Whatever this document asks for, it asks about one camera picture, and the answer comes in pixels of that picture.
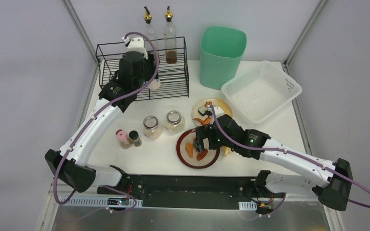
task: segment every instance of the white table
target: white table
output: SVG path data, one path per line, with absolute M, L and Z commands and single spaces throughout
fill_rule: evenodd
M 238 73 L 259 62 L 241 62 Z M 281 63 L 273 63 L 282 69 Z M 282 174 L 295 174 L 278 165 L 245 158 L 237 153 L 229 153 L 227 157 L 221 155 L 211 167 L 195 170 L 185 166 L 176 154 L 176 143 L 179 136 L 169 136 L 166 131 L 156 140 L 145 137 L 142 133 L 143 119 L 146 116 L 156 116 L 160 123 L 164 123 L 165 115 L 170 110 L 179 111 L 186 122 L 184 131 L 194 128 L 191 110 L 194 104 L 202 99 L 220 98 L 225 96 L 220 90 L 204 87 L 199 82 L 199 61 L 188 61 L 189 68 L 189 98 L 170 98 L 133 102 L 126 112 L 114 122 L 95 147 L 89 159 L 89 164 L 98 166 L 115 165 L 129 174 L 159 174 L 159 175 L 198 175 L 198 176 L 256 176 L 260 170 L 271 170 Z M 98 99 L 100 87 L 96 85 L 89 111 Z M 289 103 L 275 115 L 259 125 L 247 124 L 237 113 L 233 118 L 244 129 L 257 129 L 269 134 L 283 144 L 304 152 L 303 141 L 292 103 Z M 123 150 L 120 148 L 115 132 L 124 129 L 127 132 L 136 130 L 143 141 L 141 147 L 132 146 Z

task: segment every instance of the green plastic bin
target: green plastic bin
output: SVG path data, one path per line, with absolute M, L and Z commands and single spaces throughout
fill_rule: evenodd
M 243 31 L 224 26 L 208 27 L 200 42 L 200 83 L 220 90 L 235 77 L 245 48 Z

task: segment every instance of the gold bottle cap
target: gold bottle cap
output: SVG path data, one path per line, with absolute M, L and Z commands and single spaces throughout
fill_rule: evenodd
M 165 18 L 166 19 L 172 19 L 173 13 L 170 11 L 170 7 L 167 8 L 167 11 L 165 13 Z
M 145 14 L 144 14 L 145 21 L 151 21 L 151 19 L 152 19 L 151 13 L 149 12 L 149 10 L 146 6 L 144 7 L 144 9 L 145 9 Z

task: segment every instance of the white plastic basket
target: white plastic basket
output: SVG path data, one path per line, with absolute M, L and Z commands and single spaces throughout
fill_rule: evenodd
M 223 84 L 222 92 L 250 122 L 258 124 L 296 98 L 303 89 L 289 75 L 262 61 Z

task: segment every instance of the white wall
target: white wall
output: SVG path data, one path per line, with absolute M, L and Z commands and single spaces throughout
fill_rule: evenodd
M 0 1 L 0 231 L 36 228 L 44 155 L 76 129 L 93 70 L 60 0 Z
M 370 1 L 329 1 L 289 68 L 311 149 L 351 163 L 354 179 L 370 188 Z M 351 199 L 370 203 L 352 187 Z M 370 230 L 370 209 L 349 204 L 346 230 Z
M 164 13 L 169 5 L 177 36 L 185 36 L 189 59 L 199 59 L 205 29 L 219 25 L 246 33 L 244 60 L 284 61 L 318 0 L 72 0 L 72 3 L 93 44 L 120 42 L 127 32 L 144 32 L 144 6 L 151 11 L 153 26 L 162 38 Z

